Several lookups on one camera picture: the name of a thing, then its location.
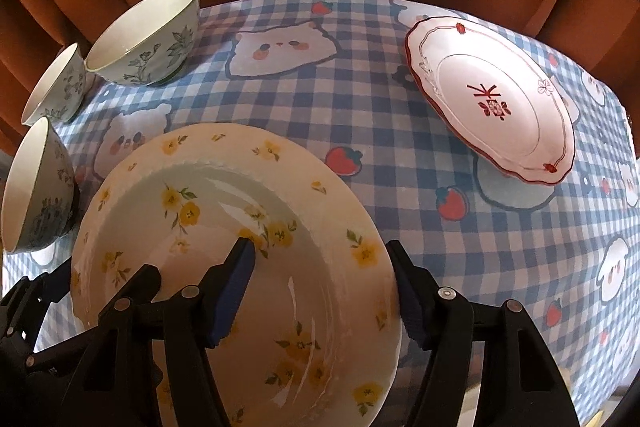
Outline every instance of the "white plate with red rim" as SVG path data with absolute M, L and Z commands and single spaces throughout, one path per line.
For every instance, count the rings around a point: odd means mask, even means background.
M 469 147 L 526 183 L 564 179 L 575 156 L 571 119 L 529 55 L 457 17 L 418 22 L 405 46 L 418 88 Z

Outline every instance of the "blue gingham tablecloth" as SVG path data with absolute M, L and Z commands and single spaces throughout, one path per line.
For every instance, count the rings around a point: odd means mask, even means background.
M 576 155 L 556 187 L 502 176 L 447 128 L 418 92 L 404 36 L 436 7 L 399 0 L 243 0 L 205 8 L 194 49 L 160 87 L 95 83 L 57 130 L 86 208 L 108 171 L 156 134 L 234 121 L 286 136 L 341 174 L 385 241 L 469 300 L 523 302 L 586 422 L 638 348 L 638 168 L 625 110 L 572 60 L 475 17 L 554 76 L 570 106 Z M 70 254 L 77 231 L 49 251 L 4 258 L 4 289 Z M 79 330 L 68 296 L 38 349 Z M 405 336 L 398 375 L 376 425 L 401 425 L 427 354 Z

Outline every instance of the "plate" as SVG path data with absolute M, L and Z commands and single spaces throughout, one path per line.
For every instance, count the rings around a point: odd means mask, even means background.
M 287 139 L 232 123 L 156 137 L 105 179 L 72 254 L 85 327 L 144 263 L 156 299 L 200 281 L 238 236 L 257 259 L 231 333 L 208 352 L 232 425 L 368 426 L 398 365 L 394 272 L 355 195 Z M 164 370 L 161 344 L 154 358 Z M 168 382 L 158 398 L 175 425 Z
M 468 146 L 524 182 L 564 179 L 574 164 L 571 119 L 529 55 L 456 17 L 418 22 L 405 44 L 418 88 Z

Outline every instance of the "white bowl with floral pattern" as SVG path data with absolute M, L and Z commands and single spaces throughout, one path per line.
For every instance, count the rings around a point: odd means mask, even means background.
M 85 327 L 145 264 L 156 300 L 197 284 L 236 239 L 254 273 L 229 336 L 207 353 L 232 425 L 367 427 L 401 341 L 394 272 L 356 196 L 304 148 L 265 130 L 202 123 L 133 151 L 92 200 L 72 254 Z M 154 358 L 164 370 L 159 346 Z M 165 426 L 175 425 L 166 378 Z
M 71 158 L 43 116 L 24 136 L 6 179 L 0 223 L 4 249 L 41 250 L 64 235 L 74 192 Z
M 78 44 L 71 44 L 55 58 L 31 91 L 22 112 L 22 124 L 31 126 L 41 116 L 70 120 L 82 103 L 85 79 Z
M 200 0 L 142 0 L 98 37 L 87 71 L 123 86 L 172 78 L 193 48 Z

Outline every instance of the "black clamp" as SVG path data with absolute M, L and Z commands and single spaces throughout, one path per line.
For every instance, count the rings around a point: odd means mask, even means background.
M 33 282 L 23 278 L 0 303 L 0 328 L 3 319 L 14 328 L 0 339 L 0 363 L 12 366 L 11 375 L 0 376 L 0 396 L 3 406 L 7 397 L 16 399 L 3 419 L 25 426 L 81 427 L 91 418 L 95 427 L 161 427 L 161 375 L 151 342 L 164 340 L 180 427 L 228 427 L 205 349 L 228 335 L 254 266 L 254 244 L 238 239 L 226 261 L 209 268 L 198 285 L 153 303 L 160 272 L 144 265 L 102 309 L 95 328 L 37 354 L 35 339 L 55 301 L 43 298 L 46 282 L 58 281 L 58 273 Z M 58 300 L 69 290 L 70 262 L 59 270 L 66 273 L 66 287 L 53 294 Z M 25 339 L 15 335 L 19 331 L 26 331 Z
M 438 287 L 399 241 L 386 249 L 407 334 L 432 352 L 406 427 L 456 427 L 477 341 L 484 341 L 484 364 L 474 427 L 580 426 L 553 356 L 522 304 L 470 303 L 454 289 Z

